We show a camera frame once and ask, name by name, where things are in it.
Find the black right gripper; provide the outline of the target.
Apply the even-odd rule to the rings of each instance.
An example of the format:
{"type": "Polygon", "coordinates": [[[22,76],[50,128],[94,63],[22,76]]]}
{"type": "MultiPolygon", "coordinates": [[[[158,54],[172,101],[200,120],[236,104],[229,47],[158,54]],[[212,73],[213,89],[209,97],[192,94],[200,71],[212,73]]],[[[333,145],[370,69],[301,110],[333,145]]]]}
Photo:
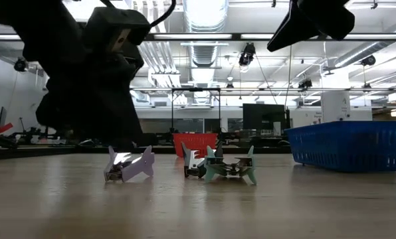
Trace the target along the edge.
{"type": "Polygon", "coordinates": [[[355,15],[345,4],[348,0],[290,0],[289,10],[267,44],[274,52],[321,33],[332,39],[344,39],[355,26],[355,15]]]}

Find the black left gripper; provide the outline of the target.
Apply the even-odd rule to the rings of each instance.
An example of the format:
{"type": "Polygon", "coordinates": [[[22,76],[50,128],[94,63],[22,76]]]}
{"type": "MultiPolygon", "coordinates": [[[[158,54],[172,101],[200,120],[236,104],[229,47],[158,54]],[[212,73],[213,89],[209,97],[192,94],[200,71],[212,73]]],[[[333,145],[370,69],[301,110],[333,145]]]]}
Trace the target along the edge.
{"type": "Polygon", "coordinates": [[[120,51],[91,54],[81,64],[63,68],[47,82],[37,121],[56,130],[98,136],[118,149],[137,147],[143,131],[130,84],[143,65],[138,47],[125,44],[120,51]]]}

